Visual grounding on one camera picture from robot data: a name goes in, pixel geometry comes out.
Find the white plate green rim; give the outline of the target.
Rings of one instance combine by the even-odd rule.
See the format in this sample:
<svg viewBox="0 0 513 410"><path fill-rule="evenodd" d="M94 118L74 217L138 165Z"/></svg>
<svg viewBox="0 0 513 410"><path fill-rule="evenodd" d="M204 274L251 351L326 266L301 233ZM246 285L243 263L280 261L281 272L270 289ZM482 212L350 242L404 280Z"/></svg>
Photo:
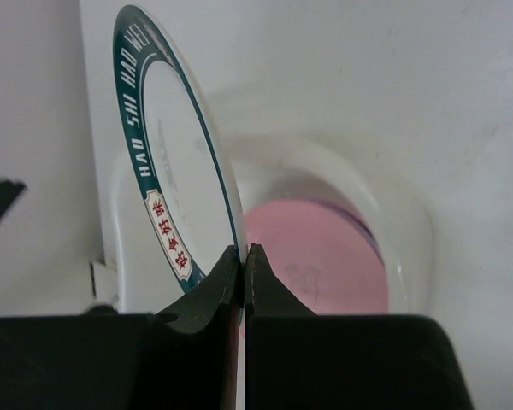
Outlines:
<svg viewBox="0 0 513 410"><path fill-rule="evenodd" d="M195 75L157 18L122 7L115 91L130 169L115 199L118 307L154 313L197 287L222 253L248 253L231 162Z"/></svg>

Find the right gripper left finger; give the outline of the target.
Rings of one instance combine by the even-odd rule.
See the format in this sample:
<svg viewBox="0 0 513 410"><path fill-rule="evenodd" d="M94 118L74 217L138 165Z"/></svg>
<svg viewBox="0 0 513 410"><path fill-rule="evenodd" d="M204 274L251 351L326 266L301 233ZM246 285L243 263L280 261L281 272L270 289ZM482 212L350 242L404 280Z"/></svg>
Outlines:
<svg viewBox="0 0 513 410"><path fill-rule="evenodd" d="M0 318L0 409L232 409L239 256L158 313Z"/></svg>

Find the purple plate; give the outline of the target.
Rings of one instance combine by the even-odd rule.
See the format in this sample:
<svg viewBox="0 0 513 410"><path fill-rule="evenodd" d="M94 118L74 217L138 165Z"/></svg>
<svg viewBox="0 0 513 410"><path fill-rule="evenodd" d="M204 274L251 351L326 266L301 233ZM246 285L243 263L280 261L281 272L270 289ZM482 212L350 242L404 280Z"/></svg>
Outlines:
<svg viewBox="0 0 513 410"><path fill-rule="evenodd" d="M317 201L317 203L327 209L334 211L336 214L350 222L356 231L364 237L368 245L371 246L381 265L385 265L382 254L380 252L380 246L375 240L373 232L369 229L362 217L360 217L356 212L350 211L347 208L333 202Z"/></svg>

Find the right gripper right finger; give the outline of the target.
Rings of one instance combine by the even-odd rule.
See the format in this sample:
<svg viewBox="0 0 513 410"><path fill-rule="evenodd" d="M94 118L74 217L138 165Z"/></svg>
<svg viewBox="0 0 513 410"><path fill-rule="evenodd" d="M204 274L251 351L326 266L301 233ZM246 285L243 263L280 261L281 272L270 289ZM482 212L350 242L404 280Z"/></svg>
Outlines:
<svg viewBox="0 0 513 410"><path fill-rule="evenodd" d="M262 246L245 269L249 409L470 409L455 350L433 319L317 315L273 273Z"/></svg>

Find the pink plate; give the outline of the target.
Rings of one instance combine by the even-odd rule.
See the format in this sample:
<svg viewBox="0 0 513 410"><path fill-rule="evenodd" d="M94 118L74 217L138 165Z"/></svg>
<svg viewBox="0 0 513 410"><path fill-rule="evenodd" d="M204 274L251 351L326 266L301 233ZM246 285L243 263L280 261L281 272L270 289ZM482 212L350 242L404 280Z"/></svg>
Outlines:
<svg viewBox="0 0 513 410"><path fill-rule="evenodd" d="M318 314L387 313L386 268L350 222L313 200L266 202L245 216L275 276Z"/></svg>

